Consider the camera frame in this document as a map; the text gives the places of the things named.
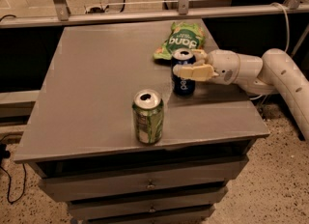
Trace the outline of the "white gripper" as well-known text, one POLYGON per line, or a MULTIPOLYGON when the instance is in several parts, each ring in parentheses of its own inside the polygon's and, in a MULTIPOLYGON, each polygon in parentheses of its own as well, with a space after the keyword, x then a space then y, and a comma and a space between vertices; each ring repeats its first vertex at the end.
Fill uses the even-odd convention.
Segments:
POLYGON ((236 80, 240 62, 235 52, 217 49, 207 54, 203 49, 193 49, 192 53, 197 66, 175 65, 172 73, 177 77, 194 81, 209 80, 222 85, 230 85, 236 80))

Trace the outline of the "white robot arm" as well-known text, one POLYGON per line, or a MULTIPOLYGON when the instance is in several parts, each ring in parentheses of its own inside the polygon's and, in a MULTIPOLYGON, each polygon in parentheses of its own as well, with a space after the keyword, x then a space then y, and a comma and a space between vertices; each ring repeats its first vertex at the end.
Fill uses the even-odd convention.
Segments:
POLYGON ((236 84, 253 95, 279 93, 289 107, 298 128, 309 140, 309 81, 293 59, 280 49, 269 49, 262 57, 237 54, 230 50, 180 48, 172 58, 181 61, 191 57, 193 63, 176 64, 172 73, 184 80, 236 84))

